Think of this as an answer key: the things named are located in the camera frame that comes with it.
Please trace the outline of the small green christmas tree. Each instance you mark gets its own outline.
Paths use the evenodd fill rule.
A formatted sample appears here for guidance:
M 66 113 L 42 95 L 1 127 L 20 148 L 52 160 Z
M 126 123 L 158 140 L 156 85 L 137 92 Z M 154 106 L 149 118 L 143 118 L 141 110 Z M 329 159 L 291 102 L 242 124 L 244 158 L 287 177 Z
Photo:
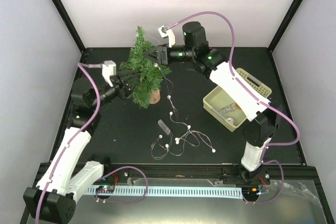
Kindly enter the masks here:
M 152 92 L 160 90 L 164 77 L 171 72 L 169 67 L 164 65 L 156 67 L 154 62 L 145 58 L 144 53 L 153 47 L 153 44 L 145 39 L 144 29 L 138 26 L 128 60 L 120 65 L 121 70 L 134 70 L 140 74 L 129 98 L 143 109 L 149 107 Z

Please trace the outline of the green plastic basket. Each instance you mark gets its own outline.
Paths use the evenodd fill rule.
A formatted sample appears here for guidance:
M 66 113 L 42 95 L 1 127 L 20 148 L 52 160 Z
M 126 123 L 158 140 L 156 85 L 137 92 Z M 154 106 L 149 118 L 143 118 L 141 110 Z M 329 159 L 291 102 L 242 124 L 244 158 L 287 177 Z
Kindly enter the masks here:
M 238 74 L 260 95 L 267 98 L 272 90 L 242 68 Z M 234 132 L 246 120 L 246 115 L 236 102 L 220 87 L 215 87 L 203 98 L 203 108 L 229 131 Z

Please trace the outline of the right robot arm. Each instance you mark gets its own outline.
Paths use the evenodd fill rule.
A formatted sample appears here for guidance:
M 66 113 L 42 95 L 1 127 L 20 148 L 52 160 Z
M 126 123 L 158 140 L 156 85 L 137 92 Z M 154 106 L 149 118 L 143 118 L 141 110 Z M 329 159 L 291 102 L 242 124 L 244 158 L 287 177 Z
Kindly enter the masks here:
M 200 22 L 188 22 L 182 27 L 184 44 L 176 45 L 171 29 L 159 28 L 168 44 L 155 46 L 144 52 L 144 56 L 157 67 L 173 62 L 189 61 L 194 69 L 222 88 L 240 107 L 249 121 L 243 130 L 246 140 L 241 159 L 239 179 L 252 183 L 257 177 L 267 145 L 278 130 L 280 115 L 267 108 L 270 101 L 258 93 L 236 70 L 229 69 L 228 59 L 217 49 L 210 48 L 205 28 Z

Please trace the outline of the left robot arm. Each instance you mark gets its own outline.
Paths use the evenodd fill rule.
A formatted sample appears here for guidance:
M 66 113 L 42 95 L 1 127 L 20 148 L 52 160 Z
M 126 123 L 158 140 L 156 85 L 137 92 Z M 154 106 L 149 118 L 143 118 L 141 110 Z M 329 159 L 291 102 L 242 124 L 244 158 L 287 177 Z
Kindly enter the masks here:
M 26 188 L 23 199 L 36 223 L 69 223 L 76 204 L 89 186 L 100 180 L 108 181 L 117 172 L 109 157 L 92 155 L 84 167 L 74 174 L 83 150 L 90 142 L 100 121 L 100 107 L 114 98 L 124 100 L 140 77 L 134 70 L 107 74 L 98 87 L 84 70 L 83 77 L 73 82 L 71 110 L 59 149 L 42 178 L 34 187 Z

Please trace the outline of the clear battery box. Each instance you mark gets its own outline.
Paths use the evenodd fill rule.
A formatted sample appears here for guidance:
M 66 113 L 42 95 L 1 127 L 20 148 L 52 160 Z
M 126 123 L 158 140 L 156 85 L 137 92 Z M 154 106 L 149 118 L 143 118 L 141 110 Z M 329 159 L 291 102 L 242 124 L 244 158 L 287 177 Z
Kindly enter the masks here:
M 170 135 L 170 128 L 162 120 L 158 120 L 158 125 L 165 132 L 166 135 Z

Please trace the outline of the small circuit board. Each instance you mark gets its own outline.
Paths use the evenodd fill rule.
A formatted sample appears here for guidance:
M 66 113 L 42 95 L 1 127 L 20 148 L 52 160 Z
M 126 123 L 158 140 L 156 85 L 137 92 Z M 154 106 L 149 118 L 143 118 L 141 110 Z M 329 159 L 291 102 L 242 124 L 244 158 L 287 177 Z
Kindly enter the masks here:
M 114 192 L 114 186 L 113 185 L 101 185 L 96 189 L 96 193 L 101 194 L 111 194 Z

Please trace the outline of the black aluminium rail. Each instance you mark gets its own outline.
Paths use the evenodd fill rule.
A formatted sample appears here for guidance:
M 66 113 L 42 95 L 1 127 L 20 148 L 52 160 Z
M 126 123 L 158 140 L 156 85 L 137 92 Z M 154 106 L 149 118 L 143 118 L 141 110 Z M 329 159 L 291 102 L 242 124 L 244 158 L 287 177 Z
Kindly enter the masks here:
M 240 165 L 150 165 L 135 164 L 148 179 L 214 179 L 224 184 L 255 185 L 263 181 L 280 180 L 281 173 L 277 164 L 263 165 L 255 172 L 246 172 Z M 320 179 L 316 168 L 304 165 L 282 165 L 284 180 L 312 180 L 316 184 Z

